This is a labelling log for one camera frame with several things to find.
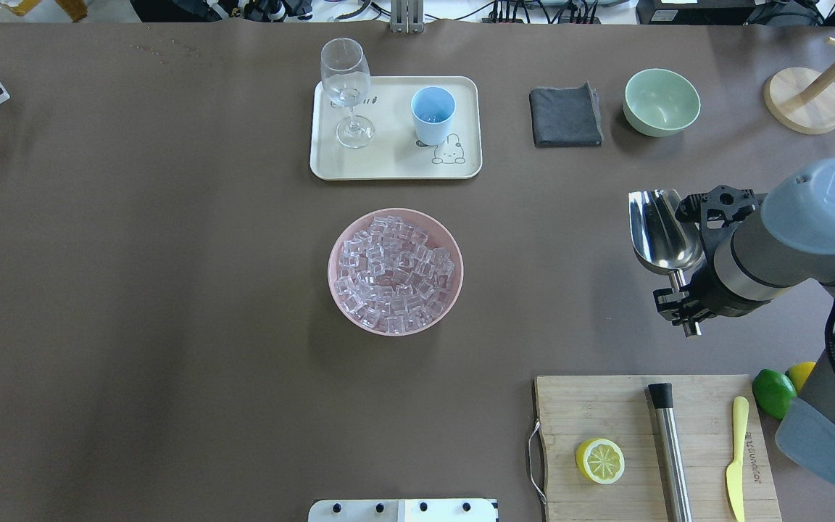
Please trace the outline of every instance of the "yellow lemon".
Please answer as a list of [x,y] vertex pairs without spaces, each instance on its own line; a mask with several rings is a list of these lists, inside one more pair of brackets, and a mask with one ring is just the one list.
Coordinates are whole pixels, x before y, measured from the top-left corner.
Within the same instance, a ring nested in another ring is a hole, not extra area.
[[814,370],[815,364],[816,362],[812,360],[799,362],[785,372],[786,376],[792,380],[794,390],[798,393],[801,393],[802,387],[805,387],[805,382],[807,382],[807,378],[811,376],[811,371]]
[[589,439],[576,450],[582,475],[599,484],[613,484],[623,475],[623,452],[607,439]]

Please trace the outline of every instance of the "yellow knife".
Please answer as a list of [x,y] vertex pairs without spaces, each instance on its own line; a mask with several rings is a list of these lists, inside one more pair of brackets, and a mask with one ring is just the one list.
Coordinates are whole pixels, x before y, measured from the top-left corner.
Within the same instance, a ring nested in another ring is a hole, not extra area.
[[733,462],[726,466],[726,496],[736,521],[745,522],[743,513],[743,442],[746,440],[746,422],[749,420],[749,400],[733,399]]

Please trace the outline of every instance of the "brown table surface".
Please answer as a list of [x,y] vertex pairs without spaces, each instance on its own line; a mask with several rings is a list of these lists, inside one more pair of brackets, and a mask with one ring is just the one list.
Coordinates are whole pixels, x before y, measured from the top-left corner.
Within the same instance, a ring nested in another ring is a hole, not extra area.
[[[769,191],[835,156],[762,103],[822,69],[835,30],[435,22],[0,25],[0,520],[304,520],[315,499],[497,498],[540,519],[525,442],[541,374],[749,373],[821,353],[831,300],[802,284],[685,340],[656,315],[626,194]],[[478,85],[470,181],[328,183],[308,168],[318,51],[377,75]],[[630,75],[678,70],[702,114],[651,139]],[[527,95],[601,96],[600,148],[536,149]],[[335,238],[386,206],[427,212],[466,280],[443,323],[365,333],[325,284]],[[765,420],[771,440],[774,420]],[[835,488],[770,442],[786,520]]]

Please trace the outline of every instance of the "wine glass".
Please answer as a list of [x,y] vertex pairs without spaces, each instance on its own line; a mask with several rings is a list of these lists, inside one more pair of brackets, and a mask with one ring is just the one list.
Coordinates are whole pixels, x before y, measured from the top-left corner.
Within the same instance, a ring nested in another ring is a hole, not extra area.
[[350,109],[350,116],[337,125],[337,139],[350,149],[367,146],[374,127],[363,116],[354,114],[354,107],[369,95],[369,64],[362,46],[350,38],[335,38],[321,49],[321,83],[331,101]]

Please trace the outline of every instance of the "wooden cutting board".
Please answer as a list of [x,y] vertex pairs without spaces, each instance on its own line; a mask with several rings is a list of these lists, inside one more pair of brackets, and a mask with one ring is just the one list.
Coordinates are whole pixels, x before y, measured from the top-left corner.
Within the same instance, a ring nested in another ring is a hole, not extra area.
[[[668,522],[664,469],[647,384],[672,383],[676,428],[693,519],[733,520],[726,465],[733,459],[733,398],[749,400],[743,460],[747,522],[780,522],[775,484],[749,376],[540,376],[536,404],[544,452],[547,522]],[[594,436],[623,451],[622,478],[602,486],[584,478],[576,448]]]

